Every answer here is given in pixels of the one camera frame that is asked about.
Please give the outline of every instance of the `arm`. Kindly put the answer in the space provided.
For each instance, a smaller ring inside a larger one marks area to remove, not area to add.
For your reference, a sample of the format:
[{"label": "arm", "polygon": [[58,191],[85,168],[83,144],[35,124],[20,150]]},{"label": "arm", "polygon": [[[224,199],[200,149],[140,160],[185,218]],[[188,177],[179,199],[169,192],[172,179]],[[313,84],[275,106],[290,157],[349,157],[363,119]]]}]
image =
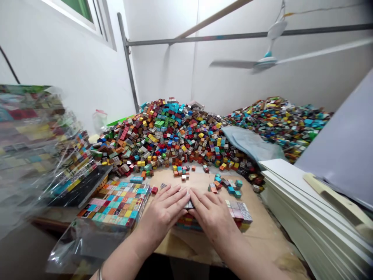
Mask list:
[{"label": "arm", "polygon": [[197,219],[221,259],[240,279],[289,280],[274,264],[253,251],[219,195],[201,194],[194,188],[189,193],[195,207],[189,213]]},{"label": "arm", "polygon": [[[133,233],[105,261],[102,278],[110,280],[135,279],[144,261],[159,246],[170,228],[187,213],[184,206],[190,195],[187,189],[171,185],[160,190],[144,213]],[[96,272],[91,280],[97,280]]]}]

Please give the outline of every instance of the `hand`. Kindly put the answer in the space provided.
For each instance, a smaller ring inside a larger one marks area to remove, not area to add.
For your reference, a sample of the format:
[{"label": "hand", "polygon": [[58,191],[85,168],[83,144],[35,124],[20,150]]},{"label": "hand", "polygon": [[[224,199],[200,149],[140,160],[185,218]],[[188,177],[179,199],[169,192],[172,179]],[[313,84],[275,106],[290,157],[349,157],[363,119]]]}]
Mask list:
[{"label": "hand", "polygon": [[245,242],[237,228],[226,202],[221,196],[212,192],[201,194],[195,188],[189,190],[195,209],[188,212],[196,218],[203,231],[224,260],[227,250],[233,249],[233,244]]},{"label": "hand", "polygon": [[136,253],[146,259],[162,242],[170,228],[188,211],[184,209],[190,199],[187,189],[168,185],[154,197],[135,231],[131,234],[139,243]]}]

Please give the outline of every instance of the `finger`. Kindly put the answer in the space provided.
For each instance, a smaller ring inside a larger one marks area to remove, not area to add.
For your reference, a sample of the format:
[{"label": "finger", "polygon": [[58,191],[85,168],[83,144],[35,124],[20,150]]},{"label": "finger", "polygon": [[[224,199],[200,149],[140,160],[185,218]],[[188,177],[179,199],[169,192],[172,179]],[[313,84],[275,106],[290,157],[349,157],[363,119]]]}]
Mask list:
[{"label": "finger", "polygon": [[189,209],[188,210],[188,213],[190,215],[192,215],[193,217],[195,217],[195,219],[197,220],[197,222],[199,223],[200,226],[202,226],[203,222],[202,222],[202,218],[201,216],[198,214],[198,211],[196,209]]},{"label": "finger", "polygon": [[182,217],[184,216],[186,213],[188,213],[188,211],[186,209],[181,209],[180,212],[177,214],[177,216],[175,216],[172,220],[171,220],[171,223],[169,225],[169,229],[176,224],[176,222]]},{"label": "finger", "polygon": [[217,196],[221,204],[226,204],[225,200],[221,196]]},{"label": "finger", "polygon": [[164,206],[164,208],[169,208],[171,205],[175,204],[180,199],[182,199],[186,194],[187,194],[187,189],[186,188],[181,189],[173,196],[166,198],[164,201],[161,202],[161,204]]},{"label": "finger", "polygon": [[210,209],[213,205],[211,200],[209,200],[205,195],[201,194],[199,190],[195,188],[191,188],[192,193],[190,194],[190,197],[194,197],[194,200],[192,198],[192,202],[194,204],[194,207],[197,208],[199,204],[202,204],[205,208]]},{"label": "finger", "polygon": [[219,204],[219,199],[218,199],[218,195],[214,194],[213,192],[206,192],[205,193],[205,196],[207,196],[207,198],[209,200],[211,200],[212,203],[218,205]]},{"label": "finger", "polygon": [[181,188],[181,186],[177,185],[175,187],[172,187],[172,188],[168,189],[168,191],[161,194],[158,201],[164,201],[166,198],[169,198],[170,196],[173,196],[176,192],[178,192],[180,190],[180,188]]},{"label": "finger", "polygon": [[163,189],[161,189],[154,197],[154,199],[159,199],[162,194],[164,194],[166,191],[168,191],[171,188],[171,185],[165,186]]},{"label": "finger", "polygon": [[189,200],[190,194],[186,194],[176,203],[172,204],[169,208],[167,208],[167,211],[170,213],[171,217],[176,216],[185,207]]}]

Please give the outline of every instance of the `table top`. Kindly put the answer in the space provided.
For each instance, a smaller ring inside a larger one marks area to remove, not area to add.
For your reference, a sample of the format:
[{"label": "table top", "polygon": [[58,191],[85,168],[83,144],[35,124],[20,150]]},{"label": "table top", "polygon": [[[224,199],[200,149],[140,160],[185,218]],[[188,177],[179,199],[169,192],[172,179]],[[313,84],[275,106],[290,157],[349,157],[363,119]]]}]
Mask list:
[{"label": "table top", "polygon": [[[246,204],[253,219],[250,228],[243,233],[247,242],[256,252],[260,252],[263,259],[275,263],[275,265],[289,275],[291,279],[308,279],[306,269],[296,257],[281,230],[276,226],[264,205],[252,190],[250,183],[239,175],[224,175],[225,172],[220,174],[227,180],[242,180],[242,197],[237,201]],[[195,187],[202,192],[207,192],[207,188],[209,184],[214,181],[214,177],[215,174],[191,171],[189,179],[183,182],[181,176],[173,176],[173,171],[171,169],[161,169],[155,170],[154,176],[148,184],[157,187],[162,183],[171,184],[173,186],[180,184],[187,188]],[[228,194],[228,191],[224,187],[219,192],[219,195],[225,200],[236,200],[233,195]],[[148,209],[153,198],[154,195],[150,195],[144,211]],[[79,211],[80,210],[75,207],[49,207],[49,209],[37,219],[37,222],[51,221],[57,227],[66,226],[67,228]],[[163,242],[155,250],[155,253],[209,265],[224,266],[205,234],[193,230],[173,227],[166,235]]]}]

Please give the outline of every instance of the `bracelet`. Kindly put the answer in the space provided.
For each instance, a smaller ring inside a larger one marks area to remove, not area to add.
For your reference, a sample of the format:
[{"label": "bracelet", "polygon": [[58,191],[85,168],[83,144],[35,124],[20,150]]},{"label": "bracelet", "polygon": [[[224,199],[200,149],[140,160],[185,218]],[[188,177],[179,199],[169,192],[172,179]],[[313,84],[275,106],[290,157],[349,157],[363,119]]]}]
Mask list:
[{"label": "bracelet", "polygon": [[98,272],[97,272],[97,280],[103,280],[102,278],[102,267],[104,266],[104,263],[102,263],[102,265],[100,266],[100,268],[98,269]]}]

